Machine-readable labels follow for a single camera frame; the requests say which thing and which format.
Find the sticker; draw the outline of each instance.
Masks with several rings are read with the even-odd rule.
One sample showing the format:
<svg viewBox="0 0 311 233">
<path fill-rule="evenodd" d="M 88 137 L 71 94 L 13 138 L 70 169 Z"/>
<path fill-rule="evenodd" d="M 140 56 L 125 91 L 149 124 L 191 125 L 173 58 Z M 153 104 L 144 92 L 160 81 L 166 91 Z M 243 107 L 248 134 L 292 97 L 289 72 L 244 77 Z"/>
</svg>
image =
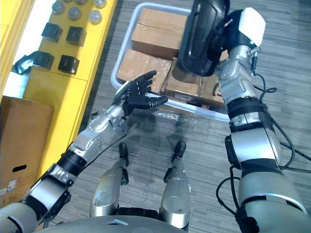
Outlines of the sticker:
<svg viewBox="0 0 311 233">
<path fill-rule="evenodd" d="M 0 196 L 6 193 L 6 188 L 0 190 Z"/>
<path fill-rule="evenodd" d="M 10 191 L 15 189 L 16 181 L 17 181 L 17 179 L 9 182 L 7 192 L 10 192 Z"/>
</svg>

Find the floor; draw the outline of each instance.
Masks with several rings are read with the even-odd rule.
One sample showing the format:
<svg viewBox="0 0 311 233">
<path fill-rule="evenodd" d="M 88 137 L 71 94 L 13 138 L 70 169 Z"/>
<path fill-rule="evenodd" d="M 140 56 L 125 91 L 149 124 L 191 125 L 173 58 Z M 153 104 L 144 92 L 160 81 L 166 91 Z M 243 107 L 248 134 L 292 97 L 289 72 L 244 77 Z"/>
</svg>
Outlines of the floor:
<svg viewBox="0 0 311 233">
<path fill-rule="evenodd" d="M 86 108 L 81 128 L 89 122 L 89 115 L 107 109 L 115 89 L 110 73 L 117 59 L 133 9 L 143 0 L 119 0 L 110 32 L 103 50 L 96 80 Z M 191 8 L 191 0 L 154 0 L 151 2 Z M 266 31 L 257 71 L 265 76 L 268 87 L 278 91 L 267 94 L 265 102 L 270 113 L 283 127 L 299 150 L 311 154 L 311 2 L 309 0 L 232 0 L 231 10 L 253 7 L 266 20 Z M 165 188 L 163 177 L 170 166 L 172 149 L 185 140 L 184 155 L 191 183 L 191 233 L 240 232 L 234 217 L 217 202 L 218 183 L 229 176 L 229 162 L 224 138 L 229 135 L 227 123 L 167 110 L 135 110 L 128 118 L 130 183 L 121 188 L 120 206 L 158 210 Z M 118 158 L 117 145 L 111 147 L 86 169 L 71 188 L 72 199 L 55 219 L 56 222 L 89 216 L 89 201 L 98 179 Z M 282 163 L 289 159 L 283 149 Z M 297 157 L 294 167 L 311 168 Z M 284 172 L 296 185 L 311 214 L 310 174 Z M 234 204 L 229 184 L 220 191 L 231 208 Z"/>
</svg>

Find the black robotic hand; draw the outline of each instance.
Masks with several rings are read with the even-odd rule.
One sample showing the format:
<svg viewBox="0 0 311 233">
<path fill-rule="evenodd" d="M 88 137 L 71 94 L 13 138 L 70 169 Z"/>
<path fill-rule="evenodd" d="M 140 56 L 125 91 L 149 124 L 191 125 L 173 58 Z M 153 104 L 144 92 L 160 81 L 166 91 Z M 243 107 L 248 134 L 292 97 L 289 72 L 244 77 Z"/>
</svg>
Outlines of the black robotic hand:
<svg viewBox="0 0 311 233">
<path fill-rule="evenodd" d="M 120 106 L 125 112 L 125 116 L 128 116 L 135 108 L 152 109 L 165 104 L 168 101 L 167 97 L 145 96 L 147 92 L 151 91 L 151 78 L 154 75 L 156 75 L 156 71 L 150 71 L 121 87 L 117 91 L 112 105 Z"/>
</svg>

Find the plastic bin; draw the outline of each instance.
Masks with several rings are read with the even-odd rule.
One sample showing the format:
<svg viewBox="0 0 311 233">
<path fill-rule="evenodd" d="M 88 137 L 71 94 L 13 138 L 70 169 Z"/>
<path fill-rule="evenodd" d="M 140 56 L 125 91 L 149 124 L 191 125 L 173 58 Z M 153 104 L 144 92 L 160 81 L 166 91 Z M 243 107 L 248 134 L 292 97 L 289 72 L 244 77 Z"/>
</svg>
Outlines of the plastic bin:
<svg viewBox="0 0 311 233">
<path fill-rule="evenodd" d="M 130 25 L 126 31 L 124 40 L 122 42 L 117 62 L 115 64 L 115 66 L 112 70 L 111 76 L 110 76 L 111 83 L 116 89 L 119 89 L 122 86 L 122 84 L 120 82 L 118 82 L 118 80 L 117 80 L 117 73 L 118 73 L 119 67 L 121 65 L 121 62 L 125 56 L 127 49 L 132 48 L 132 42 L 131 42 L 132 33 L 133 33 L 133 30 L 134 30 L 134 28 L 138 22 L 141 11 L 144 8 L 160 10 L 160 11 L 180 14 L 180 15 L 184 15 L 184 16 L 188 16 L 190 14 L 189 9 L 160 5 L 160 4 L 155 4 L 155 3 L 148 3 L 148 2 L 141 3 L 135 8 L 133 15 L 131 17 L 131 20 L 130 20 Z M 222 113 L 214 112 L 214 111 L 211 111 L 208 109 L 203 109 L 203 108 L 193 106 L 190 104 L 186 104 L 186 103 L 183 103 L 183 102 L 180 102 L 177 100 L 169 99 L 169 101 L 166 103 L 166 105 L 174 107 L 174 108 L 182 109 L 182 110 L 185 110 L 185 111 L 188 111 L 191 113 L 199 114 L 199 115 L 202 115 L 205 117 L 209 117 L 209 118 L 212 118 L 215 120 L 226 121 L 226 122 L 229 121 L 229 117 L 227 114 L 222 114 Z"/>
</svg>

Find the cardboard box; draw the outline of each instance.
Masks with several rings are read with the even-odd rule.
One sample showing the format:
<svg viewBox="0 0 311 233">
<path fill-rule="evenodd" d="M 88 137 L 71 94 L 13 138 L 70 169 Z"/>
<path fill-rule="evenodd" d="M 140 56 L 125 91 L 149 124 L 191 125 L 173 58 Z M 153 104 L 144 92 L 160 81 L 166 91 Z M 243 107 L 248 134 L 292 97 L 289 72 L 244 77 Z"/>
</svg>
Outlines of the cardboard box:
<svg viewBox="0 0 311 233">
<path fill-rule="evenodd" d="M 161 88 L 163 95 L 198 106 L 201 104 L 213 107 L 223 105 L 224 101 L 220 95 L 220 84 L 217 75 L 200 77 L 185 74 L 179 70 L 176 63 L 177 59 L 174 58 L 165 84 Z M 182 82 L 180 77 L 176 78 L 177 75 L 184 75 L 185 79 L 188 81 L 191 79 L 193 83 Z"/>
<path fill-rule="evenodd" d="M 132 34 L 133 49 L 172 60 L 178 56 L 186 21 L 186 16 L 143 9 Z"/>
<path fill-rule="evenodd" d="M 36 181 L 52 115 L 52 106 L 3 96 L 0 207 L 23 199 Z"/>
<path fill-rule="evenodd" d="M 156 70 L 151 91 L 159 93 L 171 68 L 171 61 L 155 58 L 141 52 L 128 50 L 122 60 L 117 79 L 121 82 L 131 81 L 149 71 Z"/>
</svg>

